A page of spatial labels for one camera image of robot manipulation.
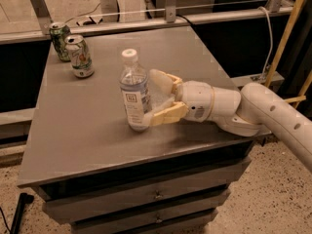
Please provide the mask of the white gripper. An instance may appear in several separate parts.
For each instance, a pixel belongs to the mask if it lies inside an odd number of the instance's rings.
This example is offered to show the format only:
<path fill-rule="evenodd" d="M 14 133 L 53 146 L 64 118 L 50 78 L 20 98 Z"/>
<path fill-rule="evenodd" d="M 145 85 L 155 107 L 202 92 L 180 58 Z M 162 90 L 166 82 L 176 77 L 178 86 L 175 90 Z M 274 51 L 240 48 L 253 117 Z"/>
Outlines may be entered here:
<path fill-rule="evenodd" d="M 213 108 L 213 87 L 188 81 L 158 69 L 149 71 L 151 91 L 154 95 L 176 95 L 178 102 L 169 101 L 144 115 L 144 125 L 154 127 L 178 122 L 184 117 L 193 122 L 204 122 Z"/>

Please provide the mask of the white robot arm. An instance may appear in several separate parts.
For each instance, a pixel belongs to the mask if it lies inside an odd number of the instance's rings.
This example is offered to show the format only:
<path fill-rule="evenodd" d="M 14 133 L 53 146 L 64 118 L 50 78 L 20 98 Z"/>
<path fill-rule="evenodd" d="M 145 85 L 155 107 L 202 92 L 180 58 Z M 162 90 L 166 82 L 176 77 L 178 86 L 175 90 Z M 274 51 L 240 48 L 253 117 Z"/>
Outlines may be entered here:
<path fill-rule="evenodd" d="M 145 125 L 211 121 L 242 137 L 266 127 L 312 172 L 312 121 L 265 86 L 251 82 L 241 91 L 228 90 L 157 69 L 149 79 L 168 98 L 144 115 Z"/>

